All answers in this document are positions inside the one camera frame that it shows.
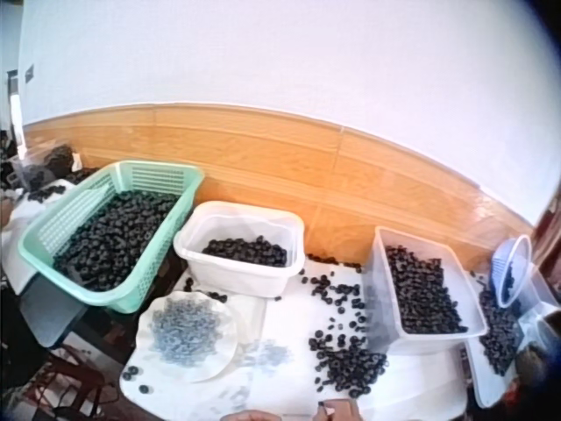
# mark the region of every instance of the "hand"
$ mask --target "hand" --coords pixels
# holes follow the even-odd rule
[[[10,222],[11,211],[14,209],[10,200],[0,202],[0,228],[4,228]]]
[[[362,417],[353,399],[332,399],[317,409],[314,421],[362,421]]]
[[[242,410],[236,414],[220,418],[220,421],[282,421],[281,417],[261,410]]]

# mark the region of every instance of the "white tablecloth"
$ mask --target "white tablecloth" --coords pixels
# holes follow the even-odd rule
[[[306,275],[335,271],[334,283],[359,283],[354,269],[307,261]],[[182,289],[184,274],[177,289]],[[232,363],[206,382],[169,384],[159,374],[142,367],[134,382],[121,381],[121,389],[131,401],[152,414],[173,420],[212,420],[242,409],[259,409],[282,415],[283,419],[310,420],[319,400],[341,397],[328,386],[319,394],[314,379],[316,356],[308,338],[324,329],[329,317],[348,322],[356,310],[344,318],[337,307],[311,296],[309,284],[296,276],[288,283],[282,300],[228,294],[228,307],[238,321],[239,346]],[[334,334],[346,331],[333,331]],[[445,420],[460,415],[466,406],[464,376],[456,351],[423,356],[389,355],[389,367],[370,395],[359,399],[365,420],[427,419]],[[135,365],[135,354],[129,365]],[[138,392],[140,384],[152,393]]]

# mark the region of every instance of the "white paper plate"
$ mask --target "white paper plate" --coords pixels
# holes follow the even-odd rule
[[[222,338],[216,342],[216,353],[207,356],[202,364],[196,367],[182,367],[166,362],[158,351],[153,350],[154,336],[151,328],[153,313],[157,310],[164,310],[168,299],[172,301],[208,301],[210,309],[219,314],[220,325],[218,331],[222,333]],[[164,378],[169,377],[182,382],[201,382],[218,375],[224,370],[234,357],[237,346],[238,329],[228,307],[200,292],[174,291],[169,296],[155,299],[148,310],[140,316],[135,354],[139,357],[137,359],[139,365],[143,363],[145,366],[150,365],[156,368]]]

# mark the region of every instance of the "wood panel wall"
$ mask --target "wood panel wall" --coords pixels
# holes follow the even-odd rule
[[[476,185],[374,136],[254,109],[169,104],[88,111],[28,125],[31,145],[69,139],[85,166],[187,162],[206,179],[198,203],[225,200],[292,211],[306,250],[364,261],[384,225],[443,242],[465,268],[532,227]]]

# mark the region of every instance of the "green plastic basket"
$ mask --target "green plastic basket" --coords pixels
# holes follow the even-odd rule
[[[191,210],[203,177],[199,168],[182,164],[121,161],[108,165],[75,189],[69,190],[34,220],[19,241],[19,252],[42,275],[83,303],[109,306],[121,313],[132,313],[144,301],[175,233]],[[116,193],[128,190],[180,196],[124,282],[109,291],[94,292],[54,270],[53,257],[67,246],[76,229]]]

